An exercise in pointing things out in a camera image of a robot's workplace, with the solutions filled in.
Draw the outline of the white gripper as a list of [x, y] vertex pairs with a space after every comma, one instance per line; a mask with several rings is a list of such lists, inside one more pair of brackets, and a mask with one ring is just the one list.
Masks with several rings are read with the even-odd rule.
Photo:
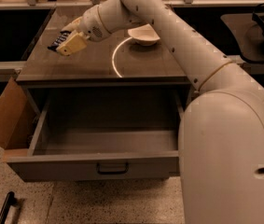
[[110, 36], [100, 18], [98, 5], [86, 10], [82, 15], [82, 19], [78, 17], [65, 25], [62, 28], [62, 32], [71, 32], [67, 39], [57, 48], [57, 52], [63, 56], [69, 56], [87, 47], [88, 37], [86, 35], [93, 42], [105, 40]]

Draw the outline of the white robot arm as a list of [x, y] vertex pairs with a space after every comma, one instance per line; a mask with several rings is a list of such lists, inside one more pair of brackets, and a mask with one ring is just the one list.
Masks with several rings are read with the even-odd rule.
[[161, 0], [107, 0], [62, 29], [57, 48], [148, 23], [199, 97], [179, 128], [186, 224], [264, 224], [264, 89]]

